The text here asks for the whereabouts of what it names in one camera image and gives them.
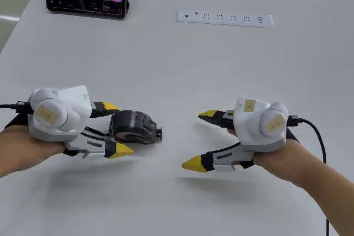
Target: white table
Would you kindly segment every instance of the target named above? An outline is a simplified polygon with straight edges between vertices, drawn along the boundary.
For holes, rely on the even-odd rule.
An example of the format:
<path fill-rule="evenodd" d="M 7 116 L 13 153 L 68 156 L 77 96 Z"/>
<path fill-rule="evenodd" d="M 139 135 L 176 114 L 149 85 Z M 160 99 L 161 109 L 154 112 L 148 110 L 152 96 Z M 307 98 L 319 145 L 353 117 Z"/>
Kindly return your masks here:
<path fill-rule="evenodd" d="M 58 155 L 1 179 L 0 235 L 324 235 L 312 199 L 262 169 L 198 174 L 180 164 L 235 143 L 196 116 L 248 95 L 313 121 L 329 164 L 354 180 L 352 1 L 130 2 L 115 21 L 50 14 L 31 0 L 0 56 L 1 103 L 83 84 L 91 99 L 150 114 L 163 142 L 113 161 Z M 196 8 L 272 14 L 275 28 L 175 21 L 176 9 Z M 13 116 L 2 110 L 0 128 Z M 293 132 L 320 156 L 311 129 Z"/>

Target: power strip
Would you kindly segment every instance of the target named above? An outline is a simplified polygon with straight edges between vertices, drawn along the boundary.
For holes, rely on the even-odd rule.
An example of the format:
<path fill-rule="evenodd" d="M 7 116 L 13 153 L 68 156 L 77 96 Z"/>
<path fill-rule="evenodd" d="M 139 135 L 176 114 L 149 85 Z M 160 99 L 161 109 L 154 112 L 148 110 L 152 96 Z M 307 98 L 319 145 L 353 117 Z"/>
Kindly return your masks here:
<path fill-rule="evenodd" d="M 271 15 L 223 14 L 211 13 L 207 11 L 177 11 L 177 21 L 259 28 L 274 28 L 273 17 Z"/>

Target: hand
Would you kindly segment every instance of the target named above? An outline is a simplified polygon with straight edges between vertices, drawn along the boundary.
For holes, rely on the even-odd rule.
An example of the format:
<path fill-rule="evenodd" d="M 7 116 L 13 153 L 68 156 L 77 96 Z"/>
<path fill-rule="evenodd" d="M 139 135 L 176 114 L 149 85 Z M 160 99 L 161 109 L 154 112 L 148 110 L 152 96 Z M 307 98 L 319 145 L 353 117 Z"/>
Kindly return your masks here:
<path fill-rule="evenodd" d="M 41 141 L 27 126 L 13 125 L 0 133 L 0 177 L 31 168 L 64 149 L 62 142 Z"/>
<path fill-rule="evenodd" d="M 234 130 L 227 130 L 235 136 Z M 314 163 L 322 163 L 295 140 L 287 140 L 285 147 L 274 152 L 255 153 L 253 161 L 274 176 L 301 186 Z"/>

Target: black tape measure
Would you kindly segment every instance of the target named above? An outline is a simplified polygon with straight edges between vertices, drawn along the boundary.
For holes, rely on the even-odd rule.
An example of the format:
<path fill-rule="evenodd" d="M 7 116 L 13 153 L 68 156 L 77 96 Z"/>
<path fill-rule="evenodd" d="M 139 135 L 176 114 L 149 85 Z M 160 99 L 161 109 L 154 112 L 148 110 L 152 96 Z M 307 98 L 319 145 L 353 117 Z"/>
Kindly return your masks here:
<path fill-rule="evenodd" d="M 109 135 L 124 143 L 147 145 L 162 140 L 162 128 L 145 113 L 125 110 L 112 115 Z"/>

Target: label sticker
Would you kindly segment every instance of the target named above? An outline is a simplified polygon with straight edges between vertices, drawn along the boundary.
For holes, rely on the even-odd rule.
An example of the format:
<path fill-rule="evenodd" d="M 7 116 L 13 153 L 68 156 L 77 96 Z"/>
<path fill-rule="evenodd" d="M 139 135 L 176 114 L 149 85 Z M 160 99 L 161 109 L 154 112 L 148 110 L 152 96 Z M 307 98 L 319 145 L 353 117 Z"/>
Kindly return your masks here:
<path fill-rule="evenodd" d="M 254 112 L 254 107 L 256 106 L 256 100 L 255 99 L 247 99 L 244 102 L 244 113 L 253 113 Z"/>
<path fill-rule="evenodd" d="M 283 116 L 280 114 L 274 120 L 270 121 L 267 124 L 267 128 L 268 128 L 269 132 L 272 133 L 275 130 L 277 130 L 279 127 L 282 127 L 284 124 L 285 124 L 285 120 L 284 120 Z"/>
<path fill-rule="evenodd" d="M 55 112 L 52 112 L 51 110 L 45 108 L 43 105 L 40 106 L 34 114 L 36 116 L 41 117 L 42 119 L 46 120 L 48 123 L 55 124 L 55 122 L 58 120 L 58 115 Z"/>

